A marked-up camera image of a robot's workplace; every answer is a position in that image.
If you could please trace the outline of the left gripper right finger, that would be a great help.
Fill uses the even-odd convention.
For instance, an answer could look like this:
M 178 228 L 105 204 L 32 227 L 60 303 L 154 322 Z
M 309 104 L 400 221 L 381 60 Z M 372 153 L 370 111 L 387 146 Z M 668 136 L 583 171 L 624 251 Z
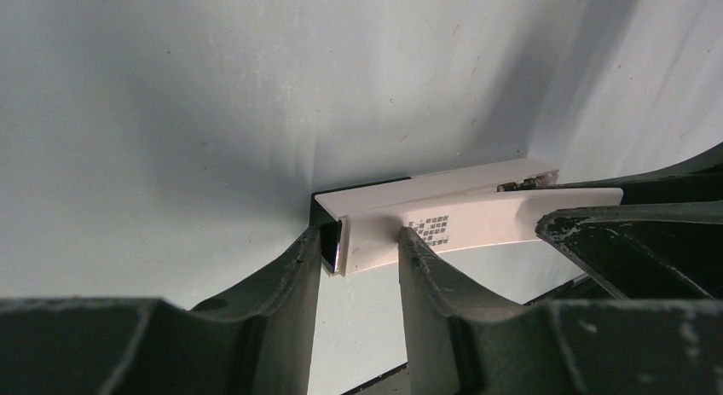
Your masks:
M 409 228 L 399 283 L 414 394 L 719 394 L 718 300 L 548 299 L 518 305 Z

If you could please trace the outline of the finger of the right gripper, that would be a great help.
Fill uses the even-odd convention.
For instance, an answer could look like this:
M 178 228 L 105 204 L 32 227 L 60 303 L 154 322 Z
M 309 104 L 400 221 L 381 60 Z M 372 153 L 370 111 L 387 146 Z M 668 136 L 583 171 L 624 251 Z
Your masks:
M 709 202 L 722 199 L 722 145 L 666 168 L 597 181 L 552 184 L 542 177 L 507 183 L 505 191 L 621 189 L 623 205 Z
M 720 201 L 561 209 L 535 233 L 615 298 L 722 298 Z

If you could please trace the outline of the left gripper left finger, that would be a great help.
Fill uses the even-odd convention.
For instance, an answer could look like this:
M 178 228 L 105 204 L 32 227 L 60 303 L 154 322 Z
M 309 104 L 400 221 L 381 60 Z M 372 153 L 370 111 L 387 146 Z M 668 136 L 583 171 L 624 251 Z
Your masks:
M 5 299 L 4 394 L 304 394 L 321 276 L 308 228 L 190 310 L 155 298 Z

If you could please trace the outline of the white battery cover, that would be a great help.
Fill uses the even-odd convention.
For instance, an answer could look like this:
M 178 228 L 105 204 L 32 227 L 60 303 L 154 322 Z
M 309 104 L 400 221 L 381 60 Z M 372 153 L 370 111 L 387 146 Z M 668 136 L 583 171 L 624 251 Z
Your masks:
M 621 189 L 533 189 L 445 196 L 347 214 L 334 272 L 351 276 L 398 260 L 400 231 L 410 228 L 435 253 L 536 240 L 535 226 L 558 209 L 617 206 Z

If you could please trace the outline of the white remote control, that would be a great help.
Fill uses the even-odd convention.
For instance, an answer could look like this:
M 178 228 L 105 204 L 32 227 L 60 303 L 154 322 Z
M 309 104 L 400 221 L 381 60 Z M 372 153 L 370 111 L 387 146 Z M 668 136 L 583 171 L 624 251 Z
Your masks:
M 395 263 L 396 237 L 410 227 L 438 252 L 470 248 L 454 244 L 452 230 L 479 195 L 538 189 L 554 184 L 558 169 L 531 158 L 440 171 L 315 192 L 309 224 L 321 232 L 322 267 L 329 276 L 349 276 Z

